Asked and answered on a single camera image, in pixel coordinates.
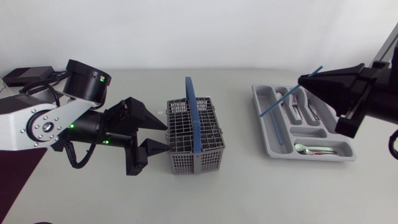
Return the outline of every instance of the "cutlery basket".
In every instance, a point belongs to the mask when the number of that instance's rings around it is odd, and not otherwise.
[[[210,98],[196,98],[185,78],[187,97],[167,102],[167,140],[174,174],[199,174],[220,168],[225,148]]]
[[[320,161],[354,161],[356,155],[347,137],[335,132],[337,117],[326,103],[304,88],[299,88],[293,94],[297,96],[297,108],[303,118],[297,116],[292,106],[292,95],[277,105],[270,113],[263,117],[259,115],[277,101],[277,92],[285,95],[292,87],[253,85],[253,100],[257,117],[262,130],[262,138],[268,155],[272,158],[310,159]],[[279,128],[280,144],[274,125]],[[308,155],[301,154],[295,149],[296,144],[305,146],[332,147],[337,155]]]

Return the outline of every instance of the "blue basket handle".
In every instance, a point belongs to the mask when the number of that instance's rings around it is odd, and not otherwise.
[[[197,98],[193,91],[193,84],[191,77],[185,77],[185,89],[187,91],[187,99],[191,108],[191,119],[193,128],[193,153],[201,153],[201,139],[200,139],[200,118],[197,105]]]

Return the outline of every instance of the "white wall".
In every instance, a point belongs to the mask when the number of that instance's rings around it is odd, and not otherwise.
[[[0,76],[73,58],[96,68],[281,68],[373,59],[396,0],[2,0]]]

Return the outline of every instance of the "black box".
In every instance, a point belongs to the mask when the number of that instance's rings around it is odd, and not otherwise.
[[[51,66],[16,68],[3,77],[7,86],[25,86],[31,82],[38,82],[47,79],[54,69]]]

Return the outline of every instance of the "gray wire basket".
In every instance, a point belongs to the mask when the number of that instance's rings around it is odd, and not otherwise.
[[[194,122],[189,99],[167,102],[167,133],[174,174],[200,174],[220,168],[225,148],[210,98],[196,98],[200,120],[200,151],[195,151]]]

